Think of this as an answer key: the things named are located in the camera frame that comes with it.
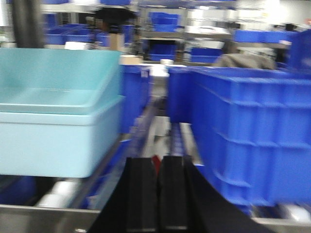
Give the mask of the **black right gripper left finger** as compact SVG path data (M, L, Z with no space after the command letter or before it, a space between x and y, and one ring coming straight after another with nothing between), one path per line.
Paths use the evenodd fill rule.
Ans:
M116 188L88 232L157 232L157 174L151 158L126 159Z

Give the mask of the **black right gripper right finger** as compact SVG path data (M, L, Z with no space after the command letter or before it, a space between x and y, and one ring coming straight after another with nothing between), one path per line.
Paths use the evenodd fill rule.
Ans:
M162 233L270 233L228 202L188 156L165 156L158 174Z

